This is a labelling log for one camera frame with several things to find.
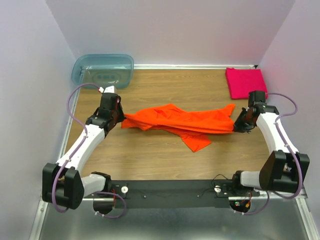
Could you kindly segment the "orange t shirt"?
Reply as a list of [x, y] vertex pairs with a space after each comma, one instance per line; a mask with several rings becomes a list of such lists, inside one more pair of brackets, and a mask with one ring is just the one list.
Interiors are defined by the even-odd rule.
[[235, 107], [236, 105], [231, 103], [219, 109], [185, 111], [170, 103], [126, 114], [121, 128], [167, 131], [179, 136], [195, 153], [211, 144], [208, 135], [225, 135], [233, 132], [234, 121], [231, 115]]

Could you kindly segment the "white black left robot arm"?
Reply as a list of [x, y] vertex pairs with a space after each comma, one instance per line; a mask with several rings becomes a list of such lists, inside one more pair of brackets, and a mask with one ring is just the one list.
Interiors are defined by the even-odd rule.
[[56, 163], [47, 163], [42, 170], [42, 199], [65, 213], [79, 207], [84, 197], [96, 193], [104, 198], [110, 194], [110, 175], [93, 172], [81, 177], [81, 172], [95, 148], [109, 132], [125, 119], [121, 97], [106, 88], [100, 105], [85, 122], [78, 139]]

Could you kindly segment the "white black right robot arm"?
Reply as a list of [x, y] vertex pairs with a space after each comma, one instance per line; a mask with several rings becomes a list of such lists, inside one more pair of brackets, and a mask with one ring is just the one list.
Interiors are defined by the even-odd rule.
[[248, 133], [259, 128], [267, 144], [269, 157], [259, 171], [238, 170], [232, 176], [230, 191], [241, 196], [250, 189], [272, 192], [293, 199], [302, 190], [310, 158], [292, 144], [277, 107], [266, 102], [268, 93], [260, 90], [248, 94], [248, 106], [241, 110], [233, 125], [235, 133]]

